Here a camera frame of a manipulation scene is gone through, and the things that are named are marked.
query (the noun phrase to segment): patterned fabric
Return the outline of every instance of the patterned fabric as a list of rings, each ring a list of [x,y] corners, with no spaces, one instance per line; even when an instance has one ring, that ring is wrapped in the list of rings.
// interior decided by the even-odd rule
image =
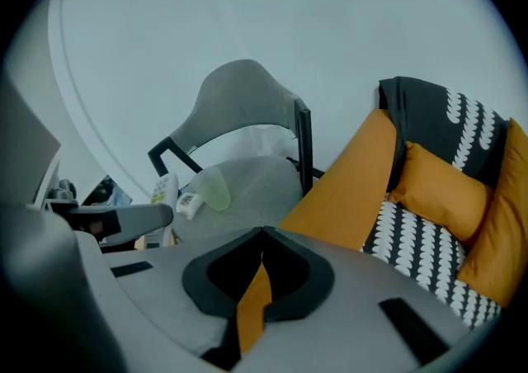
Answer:
[[[449,305],[469,328],[500,313],[501,308],[456,279],[465,250],[445,228],[384,201],[363,253],[372,254]]]
[[[398,138],[389,189],[405,162],[405,142],[420,144],[477,181],[495,187],[507,122],[480,102],[415,78],[379,82],[379,107],[389,111]]]

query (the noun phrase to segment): orange pillow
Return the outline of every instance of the orange pillow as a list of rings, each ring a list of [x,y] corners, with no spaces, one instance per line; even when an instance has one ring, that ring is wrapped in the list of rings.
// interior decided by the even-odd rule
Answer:
[[[419,144],[407,142],[406,147],[402,176],[389,200],[403,204],[422,218],[444,225],[466,245],[473,243],[488,211],[493,190]]]
[[[528,137],[510,119],[497,189],[458,279],[507,307],[528,264]]]

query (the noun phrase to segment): gray chair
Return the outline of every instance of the gray chair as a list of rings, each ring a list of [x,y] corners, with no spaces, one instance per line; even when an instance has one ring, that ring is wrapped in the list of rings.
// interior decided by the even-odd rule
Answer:
[[[167,173],[161,159],[166,150],[199,172],[201,167],[190,157],[192,151],[250,125],[281,125],[290,129],[299,139],[299,163],[276,156],[219,163],[217,167],[231,194],[231,206],[216,212],[203,205],[193,220],[175,213],[173,227],[181,241],[252,226],[277,226],[312,187],[310,111],[254,60],[233,61],[209,74],[191,114],[148,156],[160,176]],[[191,185],[187,190],[194,191]]]

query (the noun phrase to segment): white wall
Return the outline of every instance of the white wall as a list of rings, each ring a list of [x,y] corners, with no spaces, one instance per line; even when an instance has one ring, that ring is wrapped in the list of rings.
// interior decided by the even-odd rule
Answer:
[[[83,138],[137,198],[156,177],[147,151],[234,59],[257,60],[304,99],[321,169],[375,106],[378,80],[396,75],[465,93],[528,129],[526,65],[489,0],[52,0],[49,16],[61,92],[77,100],[68,109],[84,112]],[[197,161],[262,151],[254,133],[237,139],[244,146],[223,138]]]
[[[106,175],[83,143],[59,93],[48,44],[50,0],[39,0],[13,38],[3,69],[27,105],[60,142],[59,176],[72,181],[82,202]]]

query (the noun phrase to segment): black pillow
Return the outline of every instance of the black pillow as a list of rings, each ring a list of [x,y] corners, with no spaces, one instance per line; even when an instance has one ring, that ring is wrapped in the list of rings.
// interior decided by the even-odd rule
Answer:
[[[389,191],[398,185],[406,141],[477,181],[497,185],[507,132],[507,122],[497,112],[458,92],[407,77],[379,81],[379,108],[389,111],[398,132]]]

